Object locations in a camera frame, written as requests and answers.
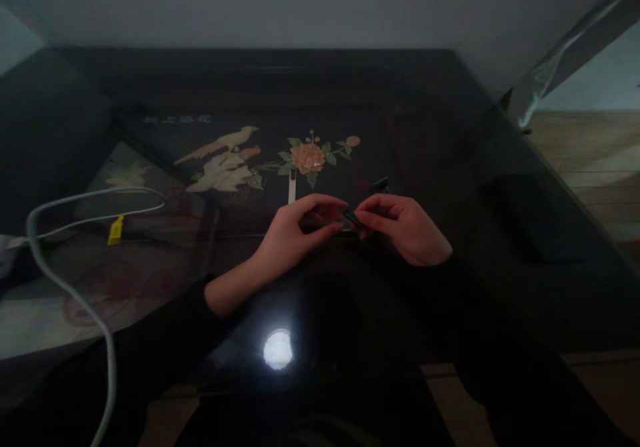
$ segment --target white bird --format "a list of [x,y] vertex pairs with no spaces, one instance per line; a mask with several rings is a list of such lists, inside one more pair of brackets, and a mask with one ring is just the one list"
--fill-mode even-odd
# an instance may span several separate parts
[[189,155],[185,155],[181,159],[176,160],[173,165],[177,165],[178,163],[182,163],[193,158],[204,158],[210,153],[214,153],[224,147],[227,148],[227,152],[232,152],[238,145],[242,145],[249,140],[251,134],[257,130],[260,129],[258,127],[242,127],[240,131],[223,135],[213,143],[209,143],[204,147],[200,147],[198,150],[191,152]]

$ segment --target charging cable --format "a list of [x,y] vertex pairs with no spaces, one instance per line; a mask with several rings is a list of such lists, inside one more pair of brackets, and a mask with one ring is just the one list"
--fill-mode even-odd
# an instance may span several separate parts
[[[70,223],[67,226],[60,227],[59,229],[53,230],[51,232],[47,232],[46,234],[38,235],[38,232],[37,232],[38,217],[42,212],[44,212],[49,208],[55,207],[56,205],[61,205],[63,203],[69,203],[76,200],[82,200],[88,197],[94,197],[96,195],[104,195],[106,193],[114,193],[114,192],[133,193],[136,191],[154,193],[155,195],[158,195],[162,199],[162,202],[159,205],[156,205],[155,207],[151,207],[147,209],[133,210],[125,213],[117,213],[115,215],[104,215],[102,217],[94,217],[90,219],[76,221],[76,222]],[[98,326],[100,327],[100,330],[102,331],[102,334],[105,337],[105,341],[107,343],[107,403],[105,405],[105,409],[102,414],[102,419],[100,420],[100,425],[98,425],[98,430],[96,431],[93,437],[91,447],[98,447],[102,442],[102,439],[104,438],[105,433],[107,431],[107,427],[109,426],[109,421],[111,419],[111,414],[113,413],[113,407],[115,405],[117,374],[116,374],[115,345],[113,343],[113,335],[111,334],[111,330],[109,329],[109,326],[107,325],[107,323],[100,317],[100,315],[98,315],[98,313],[93,309],[93,307],[91,307],[89,302],[87,302],[83,298],[83,296],[80,295],[80,293],[78,293],[78,291],[73,286],[68,284],[63,278],[58,276],[53,270],[51,270],[51,268],[49,268],[42,254],[42,249],[40,248],[40,243],[38,242],[38,239],[52,236],[53,234],[57,234],[58,232],[62,232],[63,230],[66,230],[81,224],[86,224],[91,221],[117,218],[120,215],[132,215],[134,213],[145,213],[145,212],[161,209],[164,206],[165,206],[164,195],[162,195],[162,193],[158,192],[157,190],[146,188],[146,187],[114,187],[114,188],[109,188],[104,190],[97,190],[97,191],[82,193],[81,195],[74,195],[72,197],[66,197],[60,200],[55,200],[49,203],[45,203],[33,209],[29,214],[29,216],[27,217],[27,237],[14,239],[11,242],[12,248],[19,247],[20,245],[23,245],[24,242],[29,243],[29,247],[31,247],[31,253],[33,254],[33,259],[35,260],[35,263],[38,265],[38,267],[40,267],[40,270],[42,270],[42,272],[49,279],[53,280],[58,286],[60,286],[69,295],[71,295],[71,297],[73,297],[87,312],[89,312],[89,315],[93,317],[93,319],[95,320],[96,324],[98,324]]]

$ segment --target white wall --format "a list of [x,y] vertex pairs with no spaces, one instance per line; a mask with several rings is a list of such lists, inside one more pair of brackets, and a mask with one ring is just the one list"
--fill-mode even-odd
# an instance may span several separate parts
[[4,75],[44,42],[0,4],[0,75]]
[[16,0],[16,7],[34,12],[45,25],[37,31],[58,45],[452,48],[495,99],[597,1]]
[[640,110],[640,22],[558,85],[539,110]]

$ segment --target yellow tag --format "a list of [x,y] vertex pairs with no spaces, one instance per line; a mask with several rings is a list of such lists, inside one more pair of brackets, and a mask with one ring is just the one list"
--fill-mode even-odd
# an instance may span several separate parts
[[122,237],[122,221],[124,219],[125,216],[120,215],[111,224],[111,231],[109,231],[109,240],[107,240],[107,245],[117,245],[120,243],[120,237]]

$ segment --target left hand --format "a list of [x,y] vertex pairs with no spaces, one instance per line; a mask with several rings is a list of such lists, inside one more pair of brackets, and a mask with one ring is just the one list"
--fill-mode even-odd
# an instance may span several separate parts
[[342,229],[341,223],[330,223],[315,232],[304,234],[299,227],[303,216],[315,210],[311,213],[314,218],[322,217],[325,222],[331,222],[339,218],[337,209],[344,207],[347,207],[347,202],[321,193],[312,193],[280,207],[262,244],[248,261],[255,273],[266,284],[295,267],[311,250],[330,240]]

